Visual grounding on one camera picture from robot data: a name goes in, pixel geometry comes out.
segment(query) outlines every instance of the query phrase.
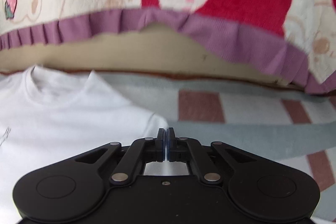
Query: purple fabric edge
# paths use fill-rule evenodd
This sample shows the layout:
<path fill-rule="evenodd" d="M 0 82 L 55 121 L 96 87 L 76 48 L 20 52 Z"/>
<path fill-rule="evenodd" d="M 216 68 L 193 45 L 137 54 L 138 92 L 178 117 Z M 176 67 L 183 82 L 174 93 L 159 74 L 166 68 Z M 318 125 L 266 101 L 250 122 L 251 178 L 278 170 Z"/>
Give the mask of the purple fabric edge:
<path fill-rule="evenodd" d="M 228 62 L 250 64 L 261 73 L 281 76 L 305 87 L 307 93 L 336 88 L 336 73 L 318 84 L 308 71 L 307 55 L 280 36 L 235 21 L 158 8 L 105 10 L 13 30 L 1 35 L 0 49 L 137 31 L 154 22 L 193 38 Z"/>

